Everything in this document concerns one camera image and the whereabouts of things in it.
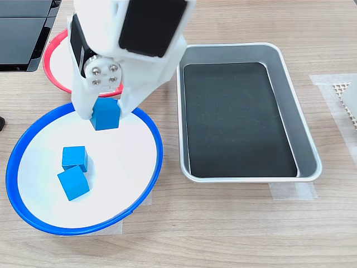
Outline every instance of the blue wooden cube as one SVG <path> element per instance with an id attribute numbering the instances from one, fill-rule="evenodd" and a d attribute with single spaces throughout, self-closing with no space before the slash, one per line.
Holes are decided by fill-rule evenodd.
<path id="1" fill-rule="evenodd" d="M 120 107 L 113 98 L 98 98 L 93 107 L 91 124 L 95 130 L 119 127 Z"/>
<path id="2" fill-rule="evenodd" d="M 89 192 L 89 186 L 82 169 L 72 167 L 57 175 L 69 201 Z"/>
<path id="3" fill-rule="evenodd" d="M 64 170 L 79 166 L 83 172 L 88 170 L 88 154 L 84 146 L 64 147 L 62 167 Z"/>

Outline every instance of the wooden table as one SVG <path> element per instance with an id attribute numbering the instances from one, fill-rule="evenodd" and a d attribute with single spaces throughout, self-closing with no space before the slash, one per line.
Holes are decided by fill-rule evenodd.
<path id="1" fill-rule="evenodd" d="M 66 27 L 63 1 L 50 39 Z M 357 267 L 357 168 L 311 74 L 357 72 L 352 0 L 198 0 L 190 44 L 266 41 L 283 52 L 320 152 L 313 201 L 273 200 L 268 184 L 193 184 L 179 169 L 176 79 L 140 107 L 165 148 L 152 205 L 116 236 L 57 237 L 25 223 L 6 193 L 10 153 L 24 131 L 70 95 L 34 73 L 0 74 L 0 267 Z"/>

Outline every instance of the metal tray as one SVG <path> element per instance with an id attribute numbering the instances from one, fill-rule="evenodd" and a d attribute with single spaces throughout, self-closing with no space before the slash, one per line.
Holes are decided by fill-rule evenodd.
<path id="1" fill-rule="evenodd" d="M 254 176 L 247 173 L 245 173 L 244 176 L 193 175 L 191 172 L 189 138 L 187 132 L 184 69 L 186 67 L 188 68 L 190 65 L 217 66 L 221 64 L 226 64 L 227 66 L 229 64 L 232 66 L 237 64 L 248 64 L 247 66 L 249 67 L 249 64 L 253 63 L 259 63 L 265 67 L 264 72 L 267 75 L 267 84 L 269 84 L 269 88 L 267 90 L 273 92 L 271 96 L 275 99 L 274 103 L 277 106 L 276 111 L 278 113 L 275 117 L 279 116 L 281 119 L 280 124 L 283 129 L 282 132 L 284 133 L 284 137 L 275 137 L 275 140 L 286 140 L 289 152 L 291 152 L 292 155 L 292 161 L 295 163 L 294 168 L 296 172 L 294 174 L 296 175 L 265 176 L 264 174 L 261 174 L 259 176 Z M 177 68 L 177 95 L 180 166 L 183 174 L 190 180 L 197 183 L 269 183 L 275 181 L 298 182 L 313 181 L 321 175 L 321 159 L 312 140 L 306 120 L 303 116 L 283 56 L 279 48 L 276 46 L 268 43 L 188 46 Z M 193 128 L 193 125 L 191 125 L 190 133 L 193 133 Z M 244 127 L 239 128 L 237 133 L 244 135 Z M 257 139 L 253 140 L 253 142 L 255 143 L 253 146 L 256 148 L 259 146 L 259 143 L 263 141 Z M 242 163 L 240 163 L 240 159 L 237 159 L 237 169 L 239 169 L 240 164 L 242 165 Z M 259 171 L 259 164 L 252 166 L 252 174 L 259 174 L 257 169 Z"/>

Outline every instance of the blue rim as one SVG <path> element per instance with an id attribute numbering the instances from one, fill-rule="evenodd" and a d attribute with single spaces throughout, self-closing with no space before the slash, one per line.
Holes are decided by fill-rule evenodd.
<path id="1" fill-rule="evenodd" d="M 144 201 L 146 196 L 150 193 L 150 191 L 154 187 L 156 180 L 159 176 L 162 166 L 162 160 L 163 160 L 163 146 L 162 146 L 161 136 L 155 123 L 144 111 L 142 111 L 139 108 L 136 108 L 133 111 L 133 114 L 135 114 L 142 121 L 144 121 L 146 125 L 149 127 L 149 129 L 151 130 L 154 136 L 156 148 L 157 148 L 157 160 L 156 160 L 155 170 L 149 185 L 146 187 L 142 195 L 129 208 L 122 211 L 115 217 L 105 222 L 98 223 L 96 225 L 92 225 L 88 227 L 62 228 L 62 227 L 57 227 L 47 224 L 39 220 L 26 208 L 25 204 L 21 199 L 20 193 L 18 191 L 18 185 L 17 185 L 18 167 L 20 165 L 22 155 L 25 152 L 28 144 L 30 144 L 30 142 L 32 141 L 32 139 L 49 123 L 71 112 L 74 112 L 74 107 L 72 103 L 65 104 L 45 114 L 39 120 L 37 120 L 31 127 L 29 127 L 28 130 L 18 140 L 14 149 L 12 150 L 6 170 L 7 195 L 17 214 L 25 222 L 27 222 L 31 226 L 41 231 L 52 233 L 55 235 L 62 235 L 62 236 L 83 235 L 85 233 L 96 232 L 121 221 L 123 218 L 133 213 L 133 211 Z"/>

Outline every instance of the red rim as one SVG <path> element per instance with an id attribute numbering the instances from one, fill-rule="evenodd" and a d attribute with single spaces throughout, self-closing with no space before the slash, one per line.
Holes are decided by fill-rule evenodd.
<path id="1" fill-rule="evenodd" d="M 47 47 L 47 49 L 44 53 L 44 71 L 45 71 L 45 74 L 47 75 L 47 77 L 49 78 L 49 80 L 56 87 L 58 87 L 59 89 L 62 89 L 63 91 L 66 91 L 68 93 L 72 93 L 72 90 L 66 88 L 60 82 L 57 81 L 57 79 L 54 77 L 54 75 L 50 69 L 50 59 L 51 59 L 52 53 L 67 36 L 68 36 L 68 30 L 65 29 L 59 35 L 57 35 L 52 41 L 50 41 L 49 46 Z M 99 96 L 100 97 L 112 97 L 112 96 L 121 94 L 122 91 L 123 91 L 123 84 L 120 84 L 120 86 L 118 88 L 116 88 L 114 92 L 102 93 Z"/>

